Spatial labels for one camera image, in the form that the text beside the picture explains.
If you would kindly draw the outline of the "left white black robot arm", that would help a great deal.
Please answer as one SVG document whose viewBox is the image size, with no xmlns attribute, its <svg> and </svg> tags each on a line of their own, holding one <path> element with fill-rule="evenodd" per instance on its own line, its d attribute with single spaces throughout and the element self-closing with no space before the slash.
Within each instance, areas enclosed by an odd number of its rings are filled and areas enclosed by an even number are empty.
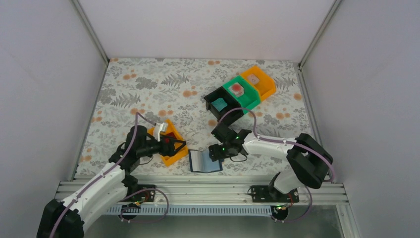
<svg viewBox="0 0 420 238">
<path fill-rule="evenodd" d="M 155 154 L 174 156 L 186 146 L 175 132 L 154 135 L 141 125 L 130 129 L 124 143 L 110 157 L 103 169 L 83 187 L 61 201 L 51 200 L 43 210 L 38 238 L 82 238 L 87 229 L 111 206 L 120 201 L 153 201 L 161 190 L 141 187 L 131 175 L 142 157 Z"/>
</svg>

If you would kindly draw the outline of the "card in far orange bin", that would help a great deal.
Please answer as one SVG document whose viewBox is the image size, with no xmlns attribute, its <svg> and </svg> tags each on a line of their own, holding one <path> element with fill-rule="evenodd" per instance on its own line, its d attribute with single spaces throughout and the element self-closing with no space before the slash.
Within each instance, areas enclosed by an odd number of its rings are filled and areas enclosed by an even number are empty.
<svg viewBox="0 0 420 238">
<path fill-rule="evenodd" d="M 259 78 L 256 77 L 254 74 L 249 74 L 246 79 L 252 84 L 256 85 L 260 82 Z"/>
</svg>

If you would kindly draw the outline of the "teal card in black bin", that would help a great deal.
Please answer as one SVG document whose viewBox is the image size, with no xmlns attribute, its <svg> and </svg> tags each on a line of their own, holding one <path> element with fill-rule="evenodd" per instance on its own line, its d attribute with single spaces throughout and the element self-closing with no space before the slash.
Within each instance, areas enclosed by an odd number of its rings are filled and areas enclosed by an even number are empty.
<svg viewBox="0 0 420 238">
<path fill-rule="evenodd" d="M 218 111 L 222 111 L 225 107 L 227 107 L 227 103 L 223 98 L 218 98 L 211 103 L 211 105 Z"/>
</svg>

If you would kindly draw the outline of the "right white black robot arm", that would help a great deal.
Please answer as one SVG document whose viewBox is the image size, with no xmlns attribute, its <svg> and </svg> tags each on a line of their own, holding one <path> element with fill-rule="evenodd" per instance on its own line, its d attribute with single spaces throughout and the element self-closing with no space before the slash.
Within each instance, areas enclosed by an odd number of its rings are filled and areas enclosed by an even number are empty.
<svg viewBox="0 0 420 238">
<path fill-rule="evenodd" d="M 327 173 L 332 172 L 333 158 L 306 133 L 296 138 L 270 137 L 247 129 L 235 132 L 221 124 L 212 135 L 219 141 L 209 146 L 208 155 L 214 162 L 238 155 L 286 159 L 290 168 L 278 172 L 268 185 L 270 193 L 275 195 L 287 194 L 301 186 L 318 189 Z"/>
</svg>

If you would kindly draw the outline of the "near orange bin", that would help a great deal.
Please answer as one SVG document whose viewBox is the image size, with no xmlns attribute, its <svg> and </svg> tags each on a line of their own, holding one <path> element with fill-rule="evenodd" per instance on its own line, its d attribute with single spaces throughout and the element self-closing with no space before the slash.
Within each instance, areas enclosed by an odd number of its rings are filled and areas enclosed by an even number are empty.
<svg viewBox="0 0 420 238">
<path fill-rule="evenodd" d="M 157 123 L 158 129 L 152 127 L 147 130 L 148 134 L 155 139 L 159 139 L 158 144 L 162 146 L 158 154 L 160 154 L 166 166 L 174 164 L 184 156 L 188 155 L 188 147 L 186 140 L 176 129 L 175 125 L 170 119 L 167 119 L 162 125 L 166 125 L 165 129 L 161 129 Z"/>
</svg>

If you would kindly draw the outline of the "aluminium rail frame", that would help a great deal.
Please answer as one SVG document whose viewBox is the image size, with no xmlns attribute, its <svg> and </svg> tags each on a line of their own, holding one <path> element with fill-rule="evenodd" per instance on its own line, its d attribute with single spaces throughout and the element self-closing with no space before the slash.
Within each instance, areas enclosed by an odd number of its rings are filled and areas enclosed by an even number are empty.
<svg viewBox="0 0 420 238">
<path fill-rule="evenodd" d="M 271 176 L 141 176 L 141 184 L 154 184 L 171 205 L 252 205 L 251 185 L 267 185 Z M 294 205 L 345 205 L 348 197 L 341 183 L 324 183 L 320 189 L 298 189 Z"/>
</svg>

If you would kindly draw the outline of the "blue card holder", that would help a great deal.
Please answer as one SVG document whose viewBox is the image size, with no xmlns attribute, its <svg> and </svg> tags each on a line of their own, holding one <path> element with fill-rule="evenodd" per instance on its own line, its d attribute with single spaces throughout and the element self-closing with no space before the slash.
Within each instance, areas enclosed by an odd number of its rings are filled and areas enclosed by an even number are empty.
<svg viewBox="0 0 420 238">
<path fill-rule="evenodd" d="M 190 171 L 194 173 L 214 173 L 223 170 L 222 162 L 212 161 L 209 150 L 189 150 Z"/>
</svg>

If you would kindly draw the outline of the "floral table mat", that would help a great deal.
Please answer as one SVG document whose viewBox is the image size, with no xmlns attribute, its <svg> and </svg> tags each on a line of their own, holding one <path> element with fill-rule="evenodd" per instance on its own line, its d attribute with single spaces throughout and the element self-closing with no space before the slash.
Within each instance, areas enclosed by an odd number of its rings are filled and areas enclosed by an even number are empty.
<svg viewBox="0 0 420 238">
<path fill-rule="evenodd" d="M 147 128 L 152 121 L 171 120 L 189 149 L 205 150 L 215 144 L 211 131 L 216 117 L 206 109 L 204 96 L 240 73 L 258 66 L 270 76 L 276 92 L 237 120 L 235 131 L 251 129 L 259 134 L 295 137 L 312 134 L 312 126 L 291 61 L 237 59 L 130 59 L 110 60 L 93 112 L 76 170 L 93 176 L 108 162 L 134 125 Z"/>
</svg>

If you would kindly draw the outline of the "red VIP card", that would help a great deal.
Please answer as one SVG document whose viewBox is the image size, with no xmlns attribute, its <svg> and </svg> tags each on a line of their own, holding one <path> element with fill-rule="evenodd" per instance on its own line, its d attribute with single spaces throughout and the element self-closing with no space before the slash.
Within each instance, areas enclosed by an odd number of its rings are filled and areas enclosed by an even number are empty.
<svg viewBox="0 0 420 238">
<path fill-rule="evenodd" d="M 163 135 L 163 139 L 166 143 L 176 140 L 176 136 L 173 132 Z"/>
</svg>

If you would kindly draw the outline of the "black bin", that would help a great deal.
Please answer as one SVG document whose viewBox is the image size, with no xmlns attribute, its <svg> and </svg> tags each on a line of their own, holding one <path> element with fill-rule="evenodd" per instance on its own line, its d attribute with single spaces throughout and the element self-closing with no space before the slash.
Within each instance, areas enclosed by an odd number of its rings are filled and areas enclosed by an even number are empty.
<svg viewBox="0 0 420 238">
<path fill-rule="evenodd" d="M 241 107 L 239 102 L 223 87 L 219 87 L 204 96 L 204 100 L 206 102 L 206 109 L 217 118 L 217 121 L 220 121 L 220 119 L 231 109 Z M 243 115 L 244 112 L 242 110 L 235 110 L 224 117 L 222 123 L 230 126 Z"/>
</svg>

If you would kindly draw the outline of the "far orange bin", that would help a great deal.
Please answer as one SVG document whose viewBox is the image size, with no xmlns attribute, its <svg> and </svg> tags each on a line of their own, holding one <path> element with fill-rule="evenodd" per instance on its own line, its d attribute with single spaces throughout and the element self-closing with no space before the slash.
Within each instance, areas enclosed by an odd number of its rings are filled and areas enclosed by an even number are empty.
<svg viewBox="0 0 420 238">
<path fill-rule="evenodd" d="M 260 82 L 256 85 L 252 85 L 246 79 L 249 74 L 254 74 L 259 78 Z M 265 101 L 267 98 L 276 93 L 276 85 L 274 80 L 256 65 L 240 73 L 239 75 L 258 92 L 261 102 Z"/>
</svg>

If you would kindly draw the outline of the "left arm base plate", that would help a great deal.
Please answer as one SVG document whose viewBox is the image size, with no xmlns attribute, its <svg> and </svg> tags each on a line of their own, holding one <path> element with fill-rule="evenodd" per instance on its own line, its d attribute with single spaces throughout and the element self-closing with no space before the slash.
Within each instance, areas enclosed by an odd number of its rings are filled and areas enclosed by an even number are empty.
<svg viewBox="0 0 420 238">
<path fill-rule="evenodd" d="M 154 184 L 139 184 L 135 188 L 129 188 L 127 195 L 122 199 L 124 202 L 154 202 L 155 189 Z"/>
</svg>

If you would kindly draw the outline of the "orange bin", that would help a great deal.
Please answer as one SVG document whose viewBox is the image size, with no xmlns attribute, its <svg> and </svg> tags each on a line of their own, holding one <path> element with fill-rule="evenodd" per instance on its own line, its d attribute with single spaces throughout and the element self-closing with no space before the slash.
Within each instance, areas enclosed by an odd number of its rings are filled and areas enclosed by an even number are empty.
<svg viewBox="0 0 420 238">
<path fill-rule="evenodd" d="M 252 85 L 246 79 L 249 74 L 254 74 L 259 78 L 260 82 L 256 85 Z M 276 93 L 276 85 L 274 80 L 256 65 L 240 73 L 239 75 L 258 92 L 261 102 L 265 101 L 267 98 Z"/>
<path fill-rule="evenodd" d="M 147 130 L 148 134 L 155 139 L 159 139 L 158 144 L 162 146 L 158 154 L 160 154 L 166 166 L 174 164 L 184 156 L 188 155 L 188 147 L 186 140 L 176 129 L 175 125 L 170 119 L 167 119 L 162 125 L 166 125 L 165 129 L 161 129 L 157 123 L 158 129 L 152 127 Z"/>
</svg>

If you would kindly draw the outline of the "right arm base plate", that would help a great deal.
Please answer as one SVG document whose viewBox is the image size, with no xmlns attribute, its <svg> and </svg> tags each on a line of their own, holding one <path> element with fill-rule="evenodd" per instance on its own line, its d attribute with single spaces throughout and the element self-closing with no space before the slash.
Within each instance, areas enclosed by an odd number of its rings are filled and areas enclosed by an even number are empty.
<svg viewBox="0 0 420 238">
<path fill-rule="evenodd" d="M 300 201 L 297 189 L 283 194 L 275 188 L 269 188 L 268 185 L 252 185 L 247 194 L 251 196 L 254 203 L 295 203 Z"/>
</svg>

